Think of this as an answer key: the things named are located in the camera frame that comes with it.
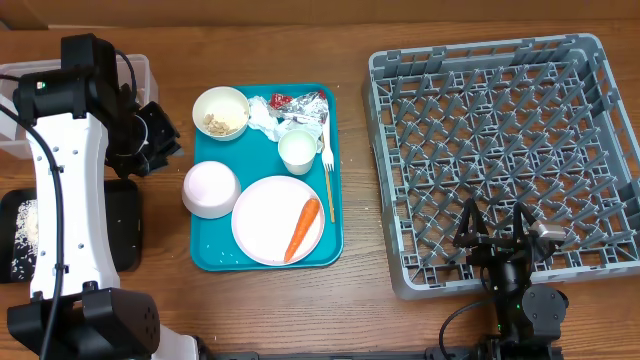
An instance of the fork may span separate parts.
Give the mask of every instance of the fork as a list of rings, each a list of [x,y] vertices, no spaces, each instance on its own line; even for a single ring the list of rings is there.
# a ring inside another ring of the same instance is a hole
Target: fork
[[[333,171],[333,151],[331,151],[331,118],[327,113],[327,120],[322,126],[322,137],[324,137],[324,149],[322,149],[322,164],[327,171]]]

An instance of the pink plate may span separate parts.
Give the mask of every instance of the pink plate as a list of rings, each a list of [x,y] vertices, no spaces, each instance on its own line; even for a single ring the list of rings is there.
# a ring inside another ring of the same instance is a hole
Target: pink plate
[[[251,184],[238,198],[231,215],[236,243],[248,257],[264,265],[283,266],[304,259],[322,237],[322,202],[302,244],[287,264],[284,254],[300,212],[312,197],[318,195],[309,185],[289,176],[270,176]]]

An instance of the teal tray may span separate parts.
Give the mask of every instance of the teal tray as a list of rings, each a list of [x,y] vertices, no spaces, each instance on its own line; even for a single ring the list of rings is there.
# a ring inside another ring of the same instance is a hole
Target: teal tray
[[[335,262],[344,247],[342,217],[342,183],[340,180],[340,149],[336,116],[336,99],[333,93],[320,84],[287,84],[236,86],[247,98],[262,96],[267,101],[271,94],[280,93],[293,97],[323,90],[329,101],[331,112],[331,149],[335,157],[335,169],[329,173],[335,211],[335,224],[331,223],[329,198],[320,154],[316,155],[311,170],[303,176],[295,176],[315,190],[322,201],[326,224],[322,238],[316,248],[301,261],[279,267],[259,264],[246,256],[236,244],[231,233],[231,214],[214,220],[191,216],[191,258],[207,271],[244,271],[287,269],[327,266]],[[196,131],[195,163],[219,161],[226,164],[238,176],[242,190],[254,182],[273,175],[288,175],[280,156],[278,144],[267,139],[258,130],[247,128],[238,139],[222,142]]]

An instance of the orange carrot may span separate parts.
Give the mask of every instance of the orange carrot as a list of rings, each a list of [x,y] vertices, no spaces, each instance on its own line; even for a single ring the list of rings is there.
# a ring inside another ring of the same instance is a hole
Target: orange carrot
[[[302,240],[304,240],[304,237],[307,235],[311,224],[313,224],[313,220],[315,220],[316,215],[318,215],[319,210],[320,200],[316,198],[311,198],[304,204],[302,212],[300,213],[300,219],[298,219],[298,225],[296,225],[296,231],[293,232],[289,248],[287,248],[287,252],[284,255],[285,263],[291,261],[293,255],[295,255],[296,250],[298,250],[300,244],[302,244]]]

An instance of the gray plastic crate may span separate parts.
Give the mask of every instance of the gray plastic crate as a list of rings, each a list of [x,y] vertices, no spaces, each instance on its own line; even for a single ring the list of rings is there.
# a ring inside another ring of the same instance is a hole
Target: gray plastic crate
[[[590,34],[381,51],[364,88],[393,289],[481,290],[452,239],[474,197],[493,235],[511,209],[567,229],[533,282],[640,273],[640,148]]]

